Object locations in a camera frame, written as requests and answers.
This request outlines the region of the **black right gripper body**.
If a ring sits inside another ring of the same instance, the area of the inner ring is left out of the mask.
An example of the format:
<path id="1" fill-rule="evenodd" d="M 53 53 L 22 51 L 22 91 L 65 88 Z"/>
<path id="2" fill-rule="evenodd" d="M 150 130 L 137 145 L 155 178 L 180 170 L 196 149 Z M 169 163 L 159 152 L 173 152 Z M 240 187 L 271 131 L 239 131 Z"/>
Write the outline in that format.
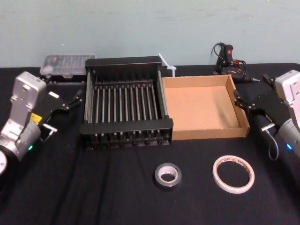
<path id="1" fill-rule="evenodd" d="M 252 103 L 254 106 L 249 111 L 250 116 L 264 116 L 270 123 L 275 124 L 277 131 L 291 118 L 288 107 L 274 90 L 263 92 L 255 97 Z"/>

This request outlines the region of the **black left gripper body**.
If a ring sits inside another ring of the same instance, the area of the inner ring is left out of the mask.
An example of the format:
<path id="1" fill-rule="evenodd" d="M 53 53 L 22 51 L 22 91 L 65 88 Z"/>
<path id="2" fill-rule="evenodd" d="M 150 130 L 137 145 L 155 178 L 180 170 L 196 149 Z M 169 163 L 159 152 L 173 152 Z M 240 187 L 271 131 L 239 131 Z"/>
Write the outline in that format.
<path id="1" fill-rule="evenodd" d="M 68 103 L 58 94 L 50 91 L 45 93 L 43 99 L 32 111 L 32 122 L 38 126 L 46 123 L 56 114 L 66 113 Z"/>

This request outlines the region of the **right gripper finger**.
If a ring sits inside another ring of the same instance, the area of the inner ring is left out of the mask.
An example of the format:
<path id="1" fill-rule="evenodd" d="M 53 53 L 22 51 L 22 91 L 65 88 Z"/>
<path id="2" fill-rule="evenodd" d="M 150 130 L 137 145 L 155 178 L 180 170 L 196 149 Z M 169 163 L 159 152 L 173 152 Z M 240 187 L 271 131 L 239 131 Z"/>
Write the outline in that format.
<path id="1" fill-rule="evenodd" d="M 275 81 L 273 78 L 270 78 L 266 73 L 262 75 L 263 81 L 269 85 L 273 90 L 276 90 Z"/>
<path id="2" fill-rule="evenodd" d="M 245 111 L 248 115 L 253 115 L 255 107 L 250 104 L 237 90 L 233 91 L 234 104 Z"/>

